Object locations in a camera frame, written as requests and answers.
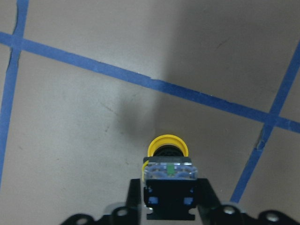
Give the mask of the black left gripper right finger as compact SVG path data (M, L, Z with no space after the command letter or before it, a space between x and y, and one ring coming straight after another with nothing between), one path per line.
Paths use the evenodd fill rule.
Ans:
M197 179L196 188L197 208L199 211L211 211L218 208L221 203L210 182L206 178Z

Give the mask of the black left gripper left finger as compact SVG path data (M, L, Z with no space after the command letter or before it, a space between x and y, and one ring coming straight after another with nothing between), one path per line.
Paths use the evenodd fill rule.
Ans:
M144 204L142 203L141 179L130 180L126 206L137 211L142 211Z

